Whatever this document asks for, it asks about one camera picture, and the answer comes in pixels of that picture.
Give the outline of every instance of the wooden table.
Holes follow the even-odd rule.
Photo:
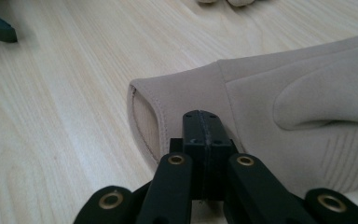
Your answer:
[[[0,17],[19,36],[0,42],[0,223],[72,223],[94,191],[152,178],[128,124],[130,80],[358,35],[350,0],[11,0]]]

